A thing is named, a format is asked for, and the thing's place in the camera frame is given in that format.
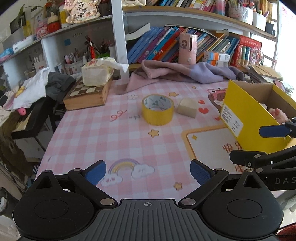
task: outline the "trash bin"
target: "trash bin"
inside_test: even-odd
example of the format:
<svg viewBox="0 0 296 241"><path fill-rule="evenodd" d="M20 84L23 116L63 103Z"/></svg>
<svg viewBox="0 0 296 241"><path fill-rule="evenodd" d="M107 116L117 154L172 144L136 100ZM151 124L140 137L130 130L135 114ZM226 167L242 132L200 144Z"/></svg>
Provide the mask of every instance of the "trash bin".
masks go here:
<svg viewBox="0 0 296 241"><path fill-rule="evenodd" d="M16 204L18 203L18 200L12 196L5 188L0 188L0 201L5 198L5 206L4 209L0 209L0 216L4 215L5 217L8 217L10 219L12 219L12 212L16 206Z"/></svg>

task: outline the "purple cloth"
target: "purple cloth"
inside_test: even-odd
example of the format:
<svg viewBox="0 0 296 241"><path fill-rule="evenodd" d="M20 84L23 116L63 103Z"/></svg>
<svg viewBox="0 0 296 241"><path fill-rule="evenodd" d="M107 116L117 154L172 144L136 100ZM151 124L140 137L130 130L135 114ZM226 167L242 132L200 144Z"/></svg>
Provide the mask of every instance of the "purple cloth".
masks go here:
<svg viewBox="0 0 296 241"><path fill-rule="evenodd" d="M129 83L118 86L117 94L139 89L161 79L209 84L224 79L236 80L237 78L244 80L244 74L235 67L216 67L206 62L186 65L157 60L143 60L141 67L131 74Z"/></svg>

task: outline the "yellow box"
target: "yellow box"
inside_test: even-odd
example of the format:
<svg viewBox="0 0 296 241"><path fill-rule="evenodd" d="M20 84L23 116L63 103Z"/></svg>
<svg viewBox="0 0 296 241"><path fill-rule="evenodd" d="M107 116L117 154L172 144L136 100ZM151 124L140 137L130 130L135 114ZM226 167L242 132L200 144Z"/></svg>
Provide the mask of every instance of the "yellow box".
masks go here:
<svg viewBox="0 0 296 241"><path fill-rule="evenodd" d="M289 136L262 138L259 135L261 126L278 125L260 103L268 109L279 108L288 118L296 117L296 102L276 85L229 81L221 119L243 149L269 154L296 145L296 140Z"/></svg>

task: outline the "rainbow illustration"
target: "rainbow illustration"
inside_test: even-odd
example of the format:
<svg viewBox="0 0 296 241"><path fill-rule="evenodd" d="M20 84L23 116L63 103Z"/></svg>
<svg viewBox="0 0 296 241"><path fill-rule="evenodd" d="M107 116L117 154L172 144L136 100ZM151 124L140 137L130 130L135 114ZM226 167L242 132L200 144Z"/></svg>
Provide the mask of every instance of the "rainbow illustration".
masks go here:
<svg viewBox="0 0 296 241"><path fill-rule="evenodd" d="M118 173L118 171L120 169L123 169L123 168L130 168L132 171L134 169L134 167L136 165L139 165L140 163L138 163L136 160L134 159L131 159L131 158L123 158L123 159L120 159L116 162L114 162L112 164L112 166L109 168L108 170L108 173L111 174L111 173Z"/></svg>

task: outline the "purple book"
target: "purple book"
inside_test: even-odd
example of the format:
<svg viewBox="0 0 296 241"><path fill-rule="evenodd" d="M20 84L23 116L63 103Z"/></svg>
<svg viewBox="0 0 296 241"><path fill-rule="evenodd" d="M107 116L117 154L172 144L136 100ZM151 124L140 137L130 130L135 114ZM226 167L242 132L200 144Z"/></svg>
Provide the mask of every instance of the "purple book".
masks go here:
<svg viewBox="0 0 296 241"><path fill-rule="evenodd" d="M138 63L141 63L143 59L145 59L149 54L150 51L153 50L154 46L157 42L165 35L165 33L170 29L169 26L165 26L160 34L153 40L153 42L148 46L146 51L142 54L142 56L138 59Z"/></svg>

